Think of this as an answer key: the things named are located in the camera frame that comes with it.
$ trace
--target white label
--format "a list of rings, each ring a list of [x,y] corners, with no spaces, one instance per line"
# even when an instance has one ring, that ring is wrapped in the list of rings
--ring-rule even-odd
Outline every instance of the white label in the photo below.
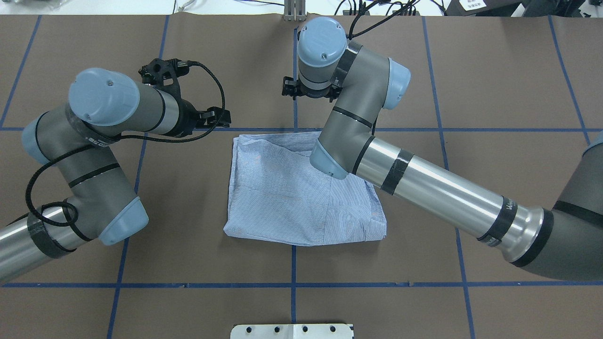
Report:
[[[472,11],[478,8],[486,7],[484,0],[459,0],[465,11]]]

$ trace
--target light blue striped cloth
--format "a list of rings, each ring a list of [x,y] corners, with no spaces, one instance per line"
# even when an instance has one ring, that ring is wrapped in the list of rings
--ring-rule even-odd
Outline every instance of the light blue striped cloth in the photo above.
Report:
[[[234,139],[228,222],[237,238],[298,246],[381,240],[387,222],[373,185],[310,165],[320,132]]]

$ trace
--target blue joint cover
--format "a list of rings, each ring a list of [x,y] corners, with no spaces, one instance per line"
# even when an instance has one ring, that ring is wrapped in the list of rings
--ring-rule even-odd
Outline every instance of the blue joint cover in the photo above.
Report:
[[[23,129],[23,133],[21,134],[21,144],[23,144],[23,148],[25,149],[27,154],[30,155],[30,157],[34,158],[39,163],[44,165],[44,164],[48,163],[50,160],[48,160],[44,156],[42,151],[40,151],[40,147],[38,146],[38,143],[37,143],[37,133],[36,133],[37,132],[37,124],[40,121],[41,117],[42,116],[40,116],[36,120],[30,122],[30,124],[27,125],[27,127],[25,127]]]
[[[391,58],[390,60],[390,79],[387,84],[387,96],[383,104],[384,109],[394,109],[408,88],[411,82],[411,71],[400,65]]]
[[[312,154],[310,154],[310,164],[317,170],[335,179],[343,180],[348,174],[348,172],[331,157],[318,140],[316,140]]]
[[[589,149],[591,149],[599,144],[603,144],[603,131],[601,131],[601,133],[599,133],[597,138],[595,140],[593,140],[593,142],[590,143],[590,145],[584,150],[584,153],[588,152]]]
[[[127,75],[89,68],[80,72],[69,88],[69,105],[83,121],[97,126],[115,126],[134,114],[140,91]]]
[[[149,217],[140,197],[136,197],[113,218],[98,238],[107,246],[113,245],[140,231],[148,222]]]
[[[297,54],[306,65],[321,68],[339,60],[346,47],[343,27],[337,20],[322,16],[310,20],[301,29]]]

